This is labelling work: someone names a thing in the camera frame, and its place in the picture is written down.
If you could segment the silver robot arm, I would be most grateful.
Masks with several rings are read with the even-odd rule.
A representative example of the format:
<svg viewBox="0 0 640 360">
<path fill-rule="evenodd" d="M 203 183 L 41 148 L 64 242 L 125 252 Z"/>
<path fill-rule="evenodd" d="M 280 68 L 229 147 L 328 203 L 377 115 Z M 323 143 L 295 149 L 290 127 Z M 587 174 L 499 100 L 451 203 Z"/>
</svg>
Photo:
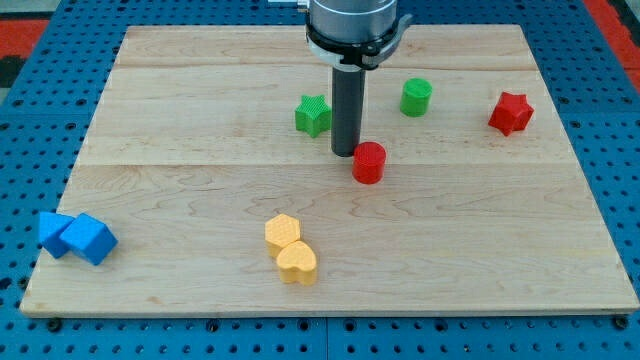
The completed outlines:
<svg viewBox="0 0 640 360">
<path fill-rule="evenodd" d="M 397 0 L 268 0 L 305 14 L 306 41 L 320 60 L 342 72 L 371 71 L 397 50 L 413 22 Z"/>
</svg>

